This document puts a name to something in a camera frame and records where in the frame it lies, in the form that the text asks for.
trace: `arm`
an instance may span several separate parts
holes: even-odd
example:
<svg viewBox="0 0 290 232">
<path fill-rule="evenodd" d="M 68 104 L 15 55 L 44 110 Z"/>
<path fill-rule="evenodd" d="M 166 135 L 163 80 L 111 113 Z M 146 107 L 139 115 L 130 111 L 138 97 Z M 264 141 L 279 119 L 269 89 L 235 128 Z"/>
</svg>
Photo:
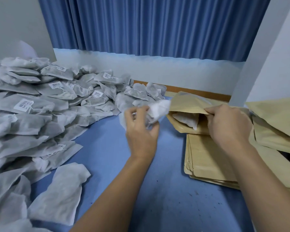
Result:
<svg viewBox="0 0 290 232">
<path fill-rule="evenodd" d="M 213 140 L 227 155 L 257 231 L 290 231 L 290 191 L 259 156 L 248 138 L 252 123 L 237 108 L 205 109 Z"/>
<path fill-rule="evenodd" d="M 131 157 L 70 232 L 128 230 L 134 203 L 157 148 L 159 123 L 155 123 L 150 131 L 146 129 L 147 110 L 148 107 L 142 107 L 125 112 Z"/>
</svg>

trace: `blue tablecloth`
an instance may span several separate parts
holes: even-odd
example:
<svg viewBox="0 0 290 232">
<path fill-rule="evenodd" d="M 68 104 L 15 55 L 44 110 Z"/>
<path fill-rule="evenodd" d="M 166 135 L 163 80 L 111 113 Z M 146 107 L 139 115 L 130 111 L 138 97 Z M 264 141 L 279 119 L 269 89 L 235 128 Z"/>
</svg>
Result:
<svg viewBox="0 0 290 232">
<path fill-rule="evenodd" d="M 83 148 L 67 163 L 84 164 L 92 175 L 83 184 L 78 220 L 120 172 L 130 151 L 118 116 L 92 124 L 75 141 Z M 194 180 L 184 173 L 185 145 L 186 134 L 177 132 L 163 117 L 157 153 L 139 192 L 129 230 L 254 231 L 240 191 Z M 32 185 L 32 200 L 47 189 L 54 172 Z M 50 222 L 33 224 L 53 232 L 71 228 Z"/>
</svg>

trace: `stack of kraft paper bags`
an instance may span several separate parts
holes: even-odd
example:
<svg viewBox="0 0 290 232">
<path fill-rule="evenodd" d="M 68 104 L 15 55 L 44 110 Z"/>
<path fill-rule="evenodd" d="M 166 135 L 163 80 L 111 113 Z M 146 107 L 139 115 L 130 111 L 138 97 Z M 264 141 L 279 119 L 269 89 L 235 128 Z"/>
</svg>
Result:
<svg viewBox="0 0 290 232">
<path fill-rule="evenodd" d="M 171 101 L 167 118 L 180 133 L 187 133 L 184 172 L 193 179 L 240 189 L 226 155 L 209 135 L 204 108 L 227 104 L 185 92 L 177 93 Z M 239 108 L 254 124 L 250 143 L 290 190 L 290 162 L 278 152 L 290 153 L 290 98 L 249 102 Z M 192 113 L 197 126 L 192 128 L 175 119 L 174 114 Z"/>
</svg>

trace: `pile of tea bags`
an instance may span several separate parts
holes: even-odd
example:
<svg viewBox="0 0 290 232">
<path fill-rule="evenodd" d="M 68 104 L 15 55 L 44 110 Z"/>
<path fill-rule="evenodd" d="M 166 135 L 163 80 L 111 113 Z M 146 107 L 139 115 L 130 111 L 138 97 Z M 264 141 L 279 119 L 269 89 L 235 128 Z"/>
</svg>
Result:
<svg viewBox="0 0 290 232">
<path fill-rule="evenodd" d="M 184 172 L 191 178 L 239 189 L 230 163 L 209 135 L 204 108 L 226 104 L 222 101 L 179 92 L 167 115 L 174 128 L 187 133 Z M 247 103 L 242 112 L 252 118 L 254 129 L 250 143 L 290 190 L 290 162 L 277 150 L 290 153 L 290 98 Z"/>
<path fill-rule="evenodd" d="M 97 72 L 93 65 L 60 67 L 48 58 L 4 58 L 0 64 L 0 231 L 17 226 L 19 231 L 34 231 L 28 219 L 71 225 L 81 184 L 90 175 L 84 166 L 73 163 L 68 164 L 70 169 L 58 169 L 56 183 L 44 192 L 65 195 L 73 202 L 64 210 L 51 207 L 59 201 L 48 206 L 51 210 L 39 202 L 31 207 L 30 185 L 82 148 L 73 140 L 87 126 L 133 106 L 155 104 L 164 99 L 166 87 L 134 84 L 129 74 L 117 77 L 112 70 Z M 69 176 L 69 171 L 80 175 Z M 65 182 L 77 194 L 63 192 Z M 40 198 L 43 204 L 51 199 Z M 59 217 L 59 210 L 66 215 Z"/>
</svg>

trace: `person's left hand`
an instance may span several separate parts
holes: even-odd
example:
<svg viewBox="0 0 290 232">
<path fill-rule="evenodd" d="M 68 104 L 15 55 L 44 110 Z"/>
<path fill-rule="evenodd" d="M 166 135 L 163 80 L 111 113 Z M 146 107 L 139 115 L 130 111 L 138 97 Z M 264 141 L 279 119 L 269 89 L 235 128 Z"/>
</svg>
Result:
<svg viewBox="0 0 290 232">
<path fill-rule="evenodd" d="M 151 130 L 146 129 L 145 119 L 148 109 L 148 106 L 143 106 L 141 108 L 132 107 L 125 111 L 126 137 L 132 158 L 152 161 L 157 149 L 160 125 L 159 122 L 156 122 Z"/>
</svg>

